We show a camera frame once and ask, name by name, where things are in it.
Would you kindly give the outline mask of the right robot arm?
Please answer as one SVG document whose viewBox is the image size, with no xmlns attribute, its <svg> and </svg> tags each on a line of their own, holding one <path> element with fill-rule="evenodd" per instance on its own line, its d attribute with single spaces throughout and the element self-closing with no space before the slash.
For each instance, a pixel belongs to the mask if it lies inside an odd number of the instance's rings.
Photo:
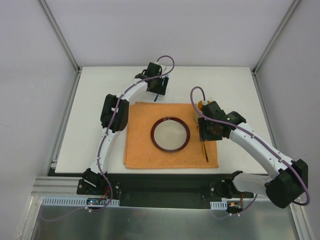
<svg viewBox="0 0 320 240">
<path fill-rule="evenodd" d="M 243 148 L 266 171 L 256 175 L 236 171 L 225 184 L 225 193 L 232 198 L 242 192 L 267 196 L 279 208 L 290 204 L 307 206 L 311 201 L 308 190 L 308 165 L 302 159 L 294 161 L 268 144 L 253 130 L 238 112 L 225 113 L 212 101 L 196 109 L 200 115 L 200 139 L 229 139 Z"/>
</svg>

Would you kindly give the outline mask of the orange cloth placemat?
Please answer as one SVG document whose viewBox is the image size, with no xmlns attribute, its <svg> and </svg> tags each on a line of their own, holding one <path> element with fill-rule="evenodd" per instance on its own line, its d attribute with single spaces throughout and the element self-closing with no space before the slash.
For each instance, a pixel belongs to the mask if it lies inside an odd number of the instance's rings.
<svg viewBox="0 0 320 240">
<path fill-rule="evenodd" d="M 218 148 L 215 141 L 205 141 L 209 162 L 202 154 L 198 125 L 190 103 L 136 102 L 129 107 L 126 152 L 128 169 L 209 169 L 218 168 Z M 188 145 L 178 152 L 164 152 L 152 143 L 151 128 L 164 117 L 183 120 L 190 130 Z"/>
</svg>

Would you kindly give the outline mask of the blue metal fork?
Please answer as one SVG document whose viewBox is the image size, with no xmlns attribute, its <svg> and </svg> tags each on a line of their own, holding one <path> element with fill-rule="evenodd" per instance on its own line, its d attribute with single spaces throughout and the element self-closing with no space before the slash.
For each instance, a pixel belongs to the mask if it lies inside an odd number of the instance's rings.
<svg viewBox="0 0 320 240">
<path fill-rule="evenodd" d="M 158 81 L 158 83 L 156 85 L 156 97 L 153 100 L 154 102 L 156 102 L 158 100 L 158 97 L 160 95 L 162 95 L 162 96 L 166 95 L 168 81 L 169 81 L 168 77 L 163 77 L 162 81 Z"/>
</svg>

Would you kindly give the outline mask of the gold spoon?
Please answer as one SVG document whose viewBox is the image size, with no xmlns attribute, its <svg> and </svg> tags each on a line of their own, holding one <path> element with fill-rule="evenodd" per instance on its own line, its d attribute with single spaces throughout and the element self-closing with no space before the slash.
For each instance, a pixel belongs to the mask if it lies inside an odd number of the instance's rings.
<svg viewBox="0 0 320 240">
<path fill-rule="evenodd" d="M 209 157 L 208 157 L 206 145 L 205 145 L 205 160 L 206 160 L 207 163 L 209 162 Z"/>
<path fill-rule="evenodd" d="M 205 158 L 205 156 L 206 156 L 205 143 L 204 143 L 204 141 L 201 141 L 200 143 L 201 143 L 202 155 Z"/>
</svg>

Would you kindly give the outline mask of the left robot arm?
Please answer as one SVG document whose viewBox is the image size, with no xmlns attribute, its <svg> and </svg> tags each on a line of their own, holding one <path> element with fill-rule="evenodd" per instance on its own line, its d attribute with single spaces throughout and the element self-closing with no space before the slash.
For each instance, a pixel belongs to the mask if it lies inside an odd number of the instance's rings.
<svg viewBox="0 0 320 240">
<path fill-rule="evenodd" d="M 134 82 L 123 92 L 105 97 L 100 122 L 101 140 L 92 164 L 87 168 L 78 182 L 78 195 L 103 195 L 111 190 L 107 181 L 107 165 L 114 145 L 120 133 L 129 121 L 129 107 L 136 98 L 145 92 L 165 95 L 169 74 L 174 67 L 166 71 L 166 66 L 158 61 L 150 62 L 148 67 L 134 77 Z"/>
</svg>

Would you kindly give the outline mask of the white floral mug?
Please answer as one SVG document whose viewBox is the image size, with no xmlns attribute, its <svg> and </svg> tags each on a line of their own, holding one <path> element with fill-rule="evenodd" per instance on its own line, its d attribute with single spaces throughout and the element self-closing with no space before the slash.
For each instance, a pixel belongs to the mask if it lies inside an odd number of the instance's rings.
<svg viewBox="0 0 320 240">
<path fill-rule="evenodd" d="M 198 109 L 198 111 L 200 111 L 202 113 L 202 107 L 211 103 L 212 102 L 212 98 L 209 98 L 209 99 L 206 99 L 206 100 L 200 100 L 197 104 L 196 104 L 196 107 Z M 194 115 L 193 115 L 193 120 L 196 124 L 198 124 L 198 119 L 200 118 L 201 116 L 199 115 L 199 113 L 195 110 L 194 111 Z"/>
</svg>

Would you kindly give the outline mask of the red rimmed plate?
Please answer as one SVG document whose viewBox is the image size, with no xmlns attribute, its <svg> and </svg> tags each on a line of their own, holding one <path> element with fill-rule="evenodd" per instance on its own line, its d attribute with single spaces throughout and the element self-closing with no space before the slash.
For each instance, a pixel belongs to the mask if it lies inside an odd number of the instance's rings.
<svg viewBox="0 0 320 240">
<path fill-rule="evenodd" d="M 158 119 L 150 131 L 151 141 L 156 148 L 166 153 L 183 150 L 189 143 L 191 132 L 180 118 L 167 116 Z"/>
</svg>

